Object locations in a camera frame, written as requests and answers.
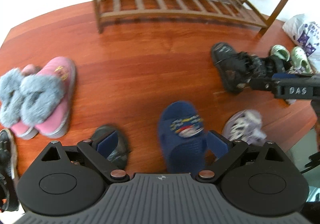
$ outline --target black boot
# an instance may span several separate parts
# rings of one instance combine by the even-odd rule
[[[266,65],[267,77],[272,77],[273,74],[278,72],[286,72],[291,67],[290,62],[286,62],[276,55],[270,55],[266,58],[262,58],[262,60]]]
[[[237,53],[227,43],[215,44],[211,48],[211,58],[229,92],[239,93],[250,78],[266,77],[267,74],[263,59],[246,52]]]

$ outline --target purple and white shoe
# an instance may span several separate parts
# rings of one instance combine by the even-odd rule
[[[234,141],[241,139],[248,144],[263,145],[267,135],[261,131],[262,116],[256,110],[244,110],[233,115],[223,128],[222,135]]]

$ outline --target gray fur trim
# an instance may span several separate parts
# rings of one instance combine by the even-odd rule
[[[0,122],[4,127],[11,127],[20,120],[20,108],[24,97],[20,92],[23,80],[21,71],[14,68],[0,77]]]
[[[62,80],[53,75],[27,76],[23,79],[20,90],[26,97],[21,107],[21,120],[30,127],[43,123],[65,93]]]

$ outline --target purple print on bag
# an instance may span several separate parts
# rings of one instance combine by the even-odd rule
[[[313,47],[310,43],[306,45],[306,47],[304,48],[304,51],[306,52],[307,57],[309,57],[315,50],[316,48]]]
[[[302,44],[302,48],[304,49],[307,45],[307,42],[309,40],[309,36],[306,34],[306,32],[303,30],[301,36],[298,38],[298,43]]]

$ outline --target metal screw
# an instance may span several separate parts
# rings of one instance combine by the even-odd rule
[[[212,179],[214,177],[214,172],[210,170],[202,170],[199,172],[199,177],[201,179]]]
[[[110,175],[113,179],[123,179],[126,176],[126,174],[127,173],[124,170],[117,169],[113,170]]]

